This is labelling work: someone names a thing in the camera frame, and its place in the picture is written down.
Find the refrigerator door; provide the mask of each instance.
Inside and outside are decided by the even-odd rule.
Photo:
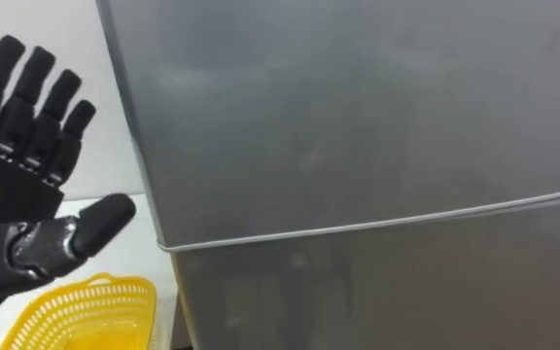
[[[176,254],[202,350],[560,350],[560,206]]]
[[[99,5],[166,247],[560,191],[560,3]]]
[[[560,350],[560,205],[236,244],[560,192],[560,2],[98,5],[196,350]]]

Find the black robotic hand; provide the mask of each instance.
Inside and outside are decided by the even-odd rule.
[[[0,303],[79,267],[135,215],[130,198],[111,194],[78,217],[53,218],[63,198],[58,188],[73,172],[95,109],[83,100],[60,126],[81,85],[75,73],[64,70],[34,117],[55,63],[42,48],[34,49],[1,106],[24,50],[11,36],[0,41]]]

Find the white countertop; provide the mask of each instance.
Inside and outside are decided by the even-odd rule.
[[[143,194],[132,196],[137,206],[133,221],[94,259],[89,260],[70,275],[43,288],[9,297],[0,306],[0,344],[27,303],[44,291],[68,283],[85,280],[98,272],[115,276],[137,275],[151,280],[157,288],[158,323],[162,335],[169,339],[176,309],[176,279],[170,256],[157,245],[155,225]],[[77,214],[95,199],[72,200],[62,203],[57,216]]]

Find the freezer door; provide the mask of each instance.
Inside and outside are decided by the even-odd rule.
[[[560,3],[98,4],[165,246],[560,191]]]

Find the yellow basket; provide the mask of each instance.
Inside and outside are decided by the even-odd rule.
[[[31,302],[2,350],[146,350],[152,348],[157,293],[141,277],[99,273]]]

